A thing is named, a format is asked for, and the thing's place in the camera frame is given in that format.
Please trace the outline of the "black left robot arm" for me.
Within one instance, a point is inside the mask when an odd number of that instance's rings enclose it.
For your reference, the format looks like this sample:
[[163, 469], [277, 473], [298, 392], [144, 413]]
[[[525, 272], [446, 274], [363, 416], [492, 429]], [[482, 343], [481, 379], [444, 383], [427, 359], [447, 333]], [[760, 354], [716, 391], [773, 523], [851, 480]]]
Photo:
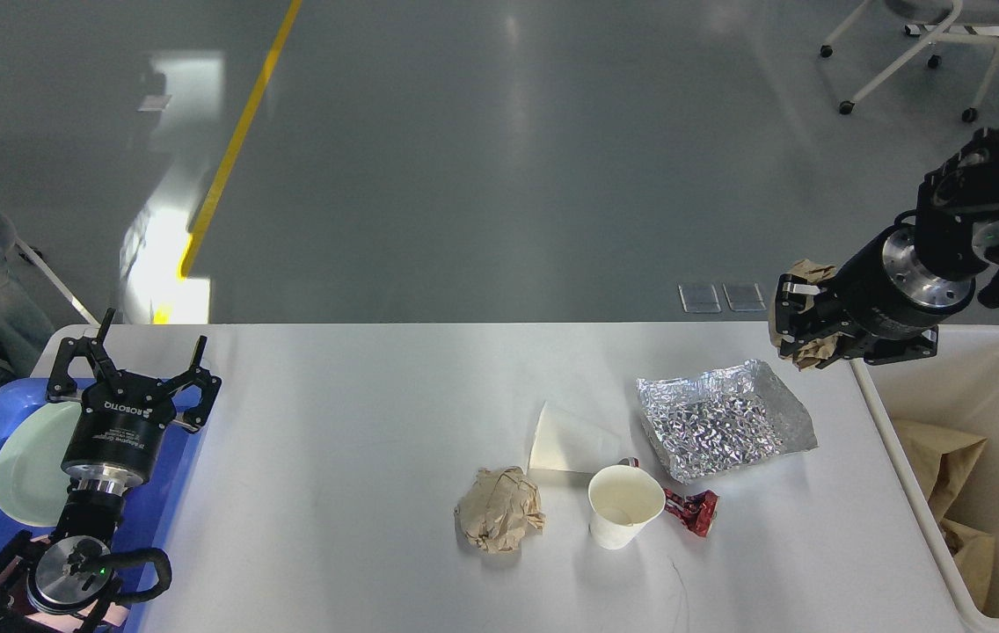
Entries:
[[60, 456], [65, 496], [42, 538], [18, 530], [0, 548], [0, 632], [55, 632], [45, 617], [67, 617], [73, 632], [112, 629], [111, 608], [131, 608], [170, 588], [164, 549], [116, 542], [129, 494], [157, 472], [171, 427], [205, 427], [222, 378], [203, 365], [198, 337], [189, 366], [170, 378], [118, 368], [106, 352], [114, 314], [93, 336], [62, 338], [45, 401], [77, 414]]

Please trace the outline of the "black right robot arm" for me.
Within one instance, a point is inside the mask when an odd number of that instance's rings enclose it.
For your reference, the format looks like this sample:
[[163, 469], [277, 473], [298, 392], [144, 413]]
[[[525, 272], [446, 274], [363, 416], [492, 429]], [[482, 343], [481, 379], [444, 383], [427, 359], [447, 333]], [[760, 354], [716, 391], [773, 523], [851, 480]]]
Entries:
[[778, 277], [770, 340], [800, 369], [920, 360], [972, 301], [999, 309], [999, 128], [926, 173], [916, 206], [844, 265], [801, 260]]

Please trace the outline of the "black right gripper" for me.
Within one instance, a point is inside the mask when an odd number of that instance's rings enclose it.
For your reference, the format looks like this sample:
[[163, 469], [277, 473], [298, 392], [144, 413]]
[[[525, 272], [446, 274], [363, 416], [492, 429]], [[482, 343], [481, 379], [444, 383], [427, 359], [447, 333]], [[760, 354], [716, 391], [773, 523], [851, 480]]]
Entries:
[[922, 262], [916, 227], [897, 224], [878, 234], [832, 278], [817, 284], [778, 277], [770, 335], [778, 356], [842, 334], [842, 357], [871, 366], [937, 355], [939, 325], [973, 299], [973, 278], [945, 278]]

